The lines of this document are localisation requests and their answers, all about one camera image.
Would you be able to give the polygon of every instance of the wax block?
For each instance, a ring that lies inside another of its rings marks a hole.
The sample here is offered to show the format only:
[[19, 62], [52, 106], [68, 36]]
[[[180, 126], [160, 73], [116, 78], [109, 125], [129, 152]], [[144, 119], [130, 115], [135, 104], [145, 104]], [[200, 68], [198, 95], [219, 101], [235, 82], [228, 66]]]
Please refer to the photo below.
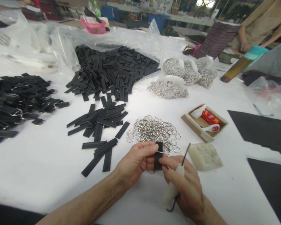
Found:
[[216, 149], [210, 143], [193, 144], [188, 153], [198, 171], [207, 171], [223, 167]]

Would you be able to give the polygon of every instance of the pink basket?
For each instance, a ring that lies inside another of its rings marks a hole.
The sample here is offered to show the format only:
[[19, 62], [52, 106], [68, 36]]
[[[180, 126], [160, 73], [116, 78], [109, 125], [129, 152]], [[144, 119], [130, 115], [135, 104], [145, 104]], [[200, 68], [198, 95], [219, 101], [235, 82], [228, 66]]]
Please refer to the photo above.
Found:
[[106, 32], [106, 22], [102, 20], [102, 23], [86, 23], [83, 19], [80, 22], [85, 26], [87, 32], [92, 34], [104, 34]]

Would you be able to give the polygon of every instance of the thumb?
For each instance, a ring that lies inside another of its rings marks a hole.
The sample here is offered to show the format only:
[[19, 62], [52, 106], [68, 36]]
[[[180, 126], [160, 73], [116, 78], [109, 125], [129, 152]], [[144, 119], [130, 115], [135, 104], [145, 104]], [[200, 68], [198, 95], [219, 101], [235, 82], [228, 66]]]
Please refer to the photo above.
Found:
[[137, 150], [138, 151], [138, 160], [142, 160], [145, 157], [148, 157], [150, 155], [153, 155], [155, 152], [158, 151], [158, 144], [155, 145], [148, 145], [142, 149]]
[[187, 188], [187, 180], [173, 169], [165, 172], [165, 180], [172, 182], [179, 192], [183, 193]]

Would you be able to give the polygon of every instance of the pile of metal rings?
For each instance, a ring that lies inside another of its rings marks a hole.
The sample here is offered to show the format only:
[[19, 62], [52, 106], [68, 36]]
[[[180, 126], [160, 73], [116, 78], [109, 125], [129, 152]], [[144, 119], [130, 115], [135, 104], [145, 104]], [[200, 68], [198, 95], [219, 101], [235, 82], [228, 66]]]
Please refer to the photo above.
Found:
[[184, 66], [181, 66], [179, 61], [175, 58], [167, 59], [163, 63], [163, 69], [166, 75], [173, 75], [180, 78], [184, 78], [185, 76]]
[[148, 86], [147, 89], [165, 99], [188, 97], [187, 88], [172, 80], [157, 80]]
[[181, 139], [181, 135], [171, 123], [148, 115], [143, 119], [137, 119], [133, 127], [134, 130], [127, 131], [127, 142], [133, 142], [134, 138], [138, 143], [145, 141], [162, 142], [163, 151], [167, 155], [171, 151], [181, 153], [181, 149], [177, 146], [177, 140]]
[[184, 60], [183, 62], [185, 66], [185, 85], [191, 85], [199, 81], [202, 75], [192, 68], [191, 62], [189, 60]]
[[198, 67], [198, 72], [202, 75], [199, 80], [199, 84], [205, 88], [210, 88], [213, 80], [217, 76], [217, 69], [213, 67], [213, 65], [207, 65], [206, 57], [199, 58], [196, 61], [196, 65]]

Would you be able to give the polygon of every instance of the person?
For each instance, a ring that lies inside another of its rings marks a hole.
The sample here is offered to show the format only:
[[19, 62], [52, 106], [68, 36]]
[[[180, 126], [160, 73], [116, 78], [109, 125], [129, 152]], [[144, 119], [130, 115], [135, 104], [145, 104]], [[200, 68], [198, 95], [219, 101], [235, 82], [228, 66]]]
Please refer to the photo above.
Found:
[[266, 47], [281, 36], [281, 0], [265, 0], [241, 24], [232, 48], [246, 53], [252, 46], [259, 45], [272, 30], [278, 27], [271, 38], [261, 45]]
[[[145, 170], [153, 170], [154, 154], [158, 151], [155, 142], [137, 143], [121, 159], [102, 181], [73, 200], [49, 213], [37, 225], [84, 225], [93, 224], [105, 211], [115, 204], [138, 181]], [[227, 225], [203, 194], [200, 178], [194, 166], [185, 159], [185, 176], [175, 169], [182, 163], [183, 156], [159, 160], [165, 180], [174, 183], [180, 192], [177, 204], [182, 213], [197, 225]]]
[[193, 9], [193, 0], [188, 0], [187, 2], [185, 1], [182, 6], [180, 11], [186, 12], [187, 15], [190, 15], [191, 10]]

